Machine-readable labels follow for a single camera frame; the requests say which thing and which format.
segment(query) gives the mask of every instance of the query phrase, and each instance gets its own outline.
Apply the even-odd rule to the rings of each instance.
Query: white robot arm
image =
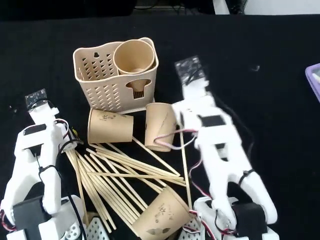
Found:
[[[177,62],[176,69],[181,79],[184,100],[174,103],[172,108],[182,129],[197,131],[194,147],[200,151],[210,183],[209,193],[213,199],[210,201],[211,208],[205,203],[211,200],[207,197],[195,201],[194,208],[206,219],[216,237],[221,236],[217,226],[236,230],[240,213],[236,215],[235,207],[230,204],[227,196],[228,182],[234,182],[256,204],[251,205],[251,208],[258,206],[263,210],[265,223],[275,223],[278,218],[275,205],[260,176],[252,169],[231,117],[216,106],[199,59],[191,57]],[[265,236],[264,239],[278,239],[275,237],[278,235],[274,234],[270,230],[268,236],[271,238]]]
[[[33,96],[37,94],[46,93],[43,89]],[[55,117],[59,110],[51,108],[46,101],[38,103],[29,113],[35,125],[26,127],[17,136],[13,173],[0,206],[16,227],[7,239],[59,240],[78,222],[68,197],[61,199],[61,178],[54,167],[60,148],[70,140],[69,126],[67,122],[66,126],[59,123],[63,121]],[[64,149],[76,145],[71,142]],[[43,196],[25,200],[32,186],[40,181],[44,184]],[[84,210],[80,199],[77,196],[72,199],[82,218]]]

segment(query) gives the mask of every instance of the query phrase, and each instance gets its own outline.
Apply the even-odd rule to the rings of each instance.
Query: black tablecloth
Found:
[[[252,130],[251,163],[278,211],[272,228],[282,239],[306,239],[317,230],[319,214],[319,102],[305,68],[320,62],[320,16],[148,16],[0,23],[1,177],[0,197],[14,166],[17,134],[32,124],[24,96],[46,88],[64,119],[86,139],[89,105],[74,77],[72,53],[79,47],[141,37],[153,39],[159,58],[155,99],[182,99],[173,63],[199,55],[211,89]],[[144,140],[145,113],[134,114],[134,135]],[[250,143],[235,121],[244,147]],[[154,163],[135,143],[117,144],[131,156]],[[181,153],[159,154],[182,172]],[[199,159],[187,148],[188,165]],[[59,169],[73,193],[75,173],[63,156]],[[195,180],[208,181],[198,169]],[[130,181],[147,203],[155,193]],[[182,187],[174,189],[186,198]],[[200,197],[191,188],[193,201]],[[88,201],[88,210],[93,206]],[[135,239],[108,207],[118,229],[113,239]]]

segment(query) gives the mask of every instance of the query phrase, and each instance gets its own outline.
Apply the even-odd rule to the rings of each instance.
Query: purple container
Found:
[[[314,78],[313,74],[316,74],[320,77],[320,63],[316,65],[309,66],[305,69],[305,75],[308,79],[314,94],[318,98],[318,101],[320,102],[320,82],[317,81],[317,79]]]

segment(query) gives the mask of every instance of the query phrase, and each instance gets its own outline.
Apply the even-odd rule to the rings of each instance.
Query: kraft paper cup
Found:
[[[190,220],[187,204],[167,186],[132,228],[142,240],[164,240]]]
[[[138,39],[121,43],[113,54],[113,63],[122,75],[143,73],[154,61],[154,49],[147,42]]]
[[[131,142],[133,129],[133,116],[91,108],[88,120],[88,143]]]
[[[156,137],[170,134],[176,130],[176,116],[171,104],[149,103],[146,105],[144,145],[153,151],[170,152],[171,148],[154,143]],[[159,141],[172,144],[174,134],[161,138]]]

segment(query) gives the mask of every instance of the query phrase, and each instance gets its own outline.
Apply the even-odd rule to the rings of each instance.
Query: beige plastic basket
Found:
[[[159,61],[154,42],[147,37],[140,40],[152,46],[155,60],[151,69],[139,74],[118,75],[113,55],[121,41],[74,51],[75,79],[80,83],[91,108],[125,114],[145,110],[146,105],[154,101]],[[143,92],[134,92],[127,86],[140,79],[149,80]]]

